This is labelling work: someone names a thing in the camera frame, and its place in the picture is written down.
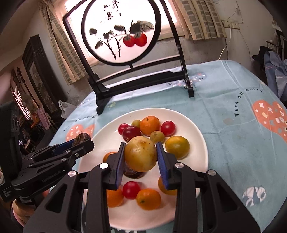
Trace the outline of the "person's left hand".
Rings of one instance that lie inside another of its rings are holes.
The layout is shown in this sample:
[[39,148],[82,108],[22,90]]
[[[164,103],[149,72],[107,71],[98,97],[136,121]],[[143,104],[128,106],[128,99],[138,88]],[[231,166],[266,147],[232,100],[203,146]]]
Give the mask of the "person's left hand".
[[12,213],[16,221],[24,227],[30,217],[35,213],[36,207],[34,205],[26,205],[22,202],[14,200],[12,203]]

